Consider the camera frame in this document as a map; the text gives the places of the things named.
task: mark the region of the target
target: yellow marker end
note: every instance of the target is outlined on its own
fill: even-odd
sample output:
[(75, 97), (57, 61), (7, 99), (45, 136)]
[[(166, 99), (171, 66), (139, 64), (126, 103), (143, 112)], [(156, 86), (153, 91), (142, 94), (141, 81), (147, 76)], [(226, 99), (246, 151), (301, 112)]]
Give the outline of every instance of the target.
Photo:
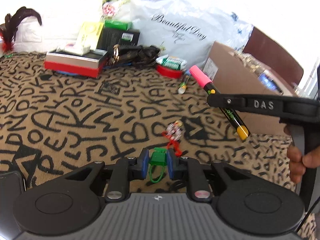
[(238, 128), (237, 128), (237, 133), (240, 137), (241, 140), (245, 140), (247, 139), (247, 137), (249, 136), (249, 131), (248, 129), (244, 126), (244, 125), (240, 125)]

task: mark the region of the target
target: pink marker cap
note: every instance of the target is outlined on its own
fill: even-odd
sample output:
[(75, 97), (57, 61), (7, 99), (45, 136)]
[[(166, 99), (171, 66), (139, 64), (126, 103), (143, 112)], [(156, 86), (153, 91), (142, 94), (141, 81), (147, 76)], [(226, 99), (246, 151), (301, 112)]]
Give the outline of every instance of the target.
[(207, 77), (196, 65), (192, 66), (190, 69), (191, 75), (196, 79), (200, 87), (204, 88), (206, 84), (212, 82), (210, 78)]

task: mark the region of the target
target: gray ribbed panel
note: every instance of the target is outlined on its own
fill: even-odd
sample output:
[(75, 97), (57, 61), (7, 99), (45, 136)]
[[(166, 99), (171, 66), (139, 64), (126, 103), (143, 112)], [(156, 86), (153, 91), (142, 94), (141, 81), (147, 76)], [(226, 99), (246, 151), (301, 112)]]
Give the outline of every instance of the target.
[(133, 193), (121, 203), (108, 204), (86, 228), (65, 236), (23, 233), (17, 240), (298, 240), (295, 234), (253, 237), (225, 225), (210, 205), (195, 203), (185, 193)]

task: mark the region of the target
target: pink flower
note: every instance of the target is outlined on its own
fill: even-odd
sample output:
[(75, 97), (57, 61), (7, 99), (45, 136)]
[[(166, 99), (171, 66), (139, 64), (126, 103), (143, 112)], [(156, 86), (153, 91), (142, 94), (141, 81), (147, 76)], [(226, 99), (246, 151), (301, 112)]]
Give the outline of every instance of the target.
[(106, 16), (114, 16), (116, 14), (116, 8), (113, 5), (108, 3), (105, 3), (102, 6), (102, 11), (103, 11), (103, 14)]

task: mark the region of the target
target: brown chair back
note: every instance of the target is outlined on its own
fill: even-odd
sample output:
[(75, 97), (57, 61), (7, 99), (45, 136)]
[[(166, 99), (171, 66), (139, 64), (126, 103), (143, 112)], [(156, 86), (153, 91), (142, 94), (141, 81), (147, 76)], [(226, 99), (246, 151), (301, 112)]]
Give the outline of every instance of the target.
[(300, 83), (303, 68), (283, 47), (258, 28), (253, 28), (243, 52), (250, 53), (257, 60), (271, 67), (292, 87), (293, 83), (297, 85)]

